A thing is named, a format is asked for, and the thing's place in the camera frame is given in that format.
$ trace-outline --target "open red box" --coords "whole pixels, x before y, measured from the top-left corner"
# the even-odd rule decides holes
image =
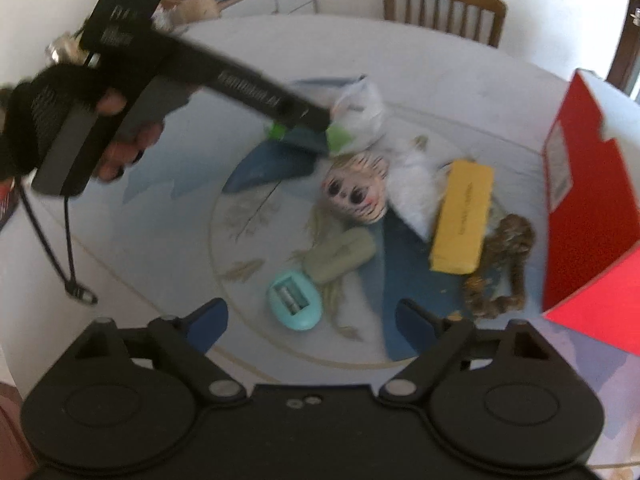
[[[576,71],[543,158],[544,316],[640,355],[640,106]]]

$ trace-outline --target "yellow box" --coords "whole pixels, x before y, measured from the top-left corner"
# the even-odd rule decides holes
[[[431,270],[471,274],[480,263],[494,169],[468,160],[451,165],[431,248]]]

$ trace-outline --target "barcode sticker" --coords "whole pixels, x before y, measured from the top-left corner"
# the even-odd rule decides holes
[[[554,125],[546,142],[546,166],[549,179],[549,206],[553,212],[574,186],[569,152],[566,148],[562,124],[559,121]]]

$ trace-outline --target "egg-shaped sharpener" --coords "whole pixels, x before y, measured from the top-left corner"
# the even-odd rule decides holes
[[[278,321],[292,330],[309,330],[322,317],[320,294],[302,272],[288,270],[280,274],[271,283],[267,300]]]

